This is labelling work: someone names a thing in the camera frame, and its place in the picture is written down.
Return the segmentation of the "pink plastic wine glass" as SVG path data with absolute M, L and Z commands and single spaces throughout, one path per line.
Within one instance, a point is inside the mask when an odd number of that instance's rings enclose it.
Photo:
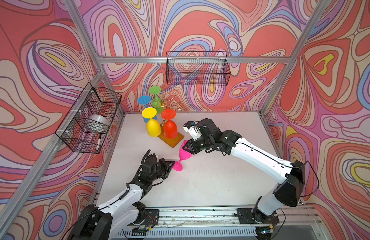
M 183 170 L 183 166 L 181 164 L 182 161 L 185 161 L 185 160 L 188 160 L 189 158 L 191 158 L 193 155 L 187 151 L 185 151 L 183 149 L 183 147 L 186 145 L 188 141 L 185 140 L 182 142 L 181 144 L 181 147 L 179 149 L 179 153 L 178 153 L 178 156 L 179 156 L 179 161 L 176 162 L 173 166 L 173 170 L 177 171 L 177 172 L 181 172 Z

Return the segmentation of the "red plastic wine glass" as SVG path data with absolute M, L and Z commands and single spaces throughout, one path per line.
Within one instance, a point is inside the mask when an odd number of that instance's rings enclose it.
M 164 136 L 168 139 L 174 139 L 177 134 L 177 125 L 173 121 L 176 116 L 176 112 L 172 109 L 166 109 L 161 113 L 161 117 L 164 119 Z

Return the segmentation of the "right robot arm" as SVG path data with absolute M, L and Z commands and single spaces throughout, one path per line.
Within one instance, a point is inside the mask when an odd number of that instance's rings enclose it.
M 222 132 L 212 119 L 188 121 L 183 125 L 191 140 L 183 150 L 196 155 L 201 151 L 220 152 L 246 161 L 273 178 L 277 185 L 266 195 L 258 198 L 251 210 L 255 223 L 275 223 L 274 214 L 283 206 L 296 207 L 305 187 L 306 165 L 300 161 L 290 162 L 278 158 L 247 141 L 240 134 Z

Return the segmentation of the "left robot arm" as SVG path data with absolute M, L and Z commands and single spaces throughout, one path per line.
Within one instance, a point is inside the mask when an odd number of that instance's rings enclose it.
M 85 207 L 62 238 L 111 240 L 127 226 L 135 226 L 137 233 L 147 233 L 158 224 L 159 210 L 147 210 L 141 200 L 157 186 L 156 180 L 168 178 L 175 163 L 158 159 L 156 154 L 147 151 L 136 174 L 126 183 L 126 189 L 101 205 Z

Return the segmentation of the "wooden rack base board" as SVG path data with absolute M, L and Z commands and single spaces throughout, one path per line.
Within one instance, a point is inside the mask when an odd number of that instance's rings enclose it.
M 166 143 L 167 145 L 169 145 L 171 148 L 174 148 L 175 146 L 177 146 L 184 138 L 184 135 L 182 135 L 181 133 L 178 133 L 176 137 L 172 138 L 172 139 L 169 139 L 167 138 L 164 133 L 162 132 L 159 136 L 158 136 L 159 139 L 161 139 L 164 143 Z

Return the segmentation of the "yellow plastic wine glass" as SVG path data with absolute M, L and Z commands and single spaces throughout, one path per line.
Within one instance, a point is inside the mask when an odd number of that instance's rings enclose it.
M 145 119 L 148 119 L 148 122 L 146 123 L 148 135 L 150 137 L 158 137 L 161 134 L 161 127 L 159 122 L 154 119 L 157 115 L 157 110 L 153 107 L 148 107 L 145 108 L 141 114 Z

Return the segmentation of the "green plastic wine glass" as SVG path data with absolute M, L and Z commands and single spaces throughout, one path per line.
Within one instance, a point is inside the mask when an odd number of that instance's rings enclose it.
M 159 86 L 152 86 L 149 88 L 148 92 L 151 95 L 154 95 L 151 105 L 154 109 L 156 109 L 157 114 L 160 115 L 164 111 L 163 100 L 158 97 L 158 94 L 161 92 L 161 88 Z

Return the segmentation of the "blue plastic wine glass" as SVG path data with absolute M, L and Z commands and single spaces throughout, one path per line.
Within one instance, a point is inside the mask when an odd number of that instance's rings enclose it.
M 143 106 L 143 109 L 145 109 L 145 108 L 148 107 L 148 104 L 150 104 L 151 97 L 147 96 L 147 95 L 141 96 L 137 99 L 137 102 L 138 102 L 138 104 Z M 147 118 L 143 118 L 143 120 L 144 120 L 145 123 L 147 123 L 149 121 L 149 119 L 147 119 Z

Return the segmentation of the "black marker pen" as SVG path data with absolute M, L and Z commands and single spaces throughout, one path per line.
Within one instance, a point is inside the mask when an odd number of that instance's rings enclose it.
M 98 140 L 97 140 L 97 143 L 96 143 L 96 151 L 99 152 L 100 151 L 100 147 L 101 147 L 101 139 L 102 139 L 102 134 L 99 135 L 98 137 Z

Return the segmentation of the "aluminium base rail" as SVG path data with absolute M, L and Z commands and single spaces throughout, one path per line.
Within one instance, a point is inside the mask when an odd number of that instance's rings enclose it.
M 316 210 L 282 208 L 263 223 L 251 206 L 145 208 L 134 204 L 121 213 L 87 207 L 69 240 L 326 240 Z

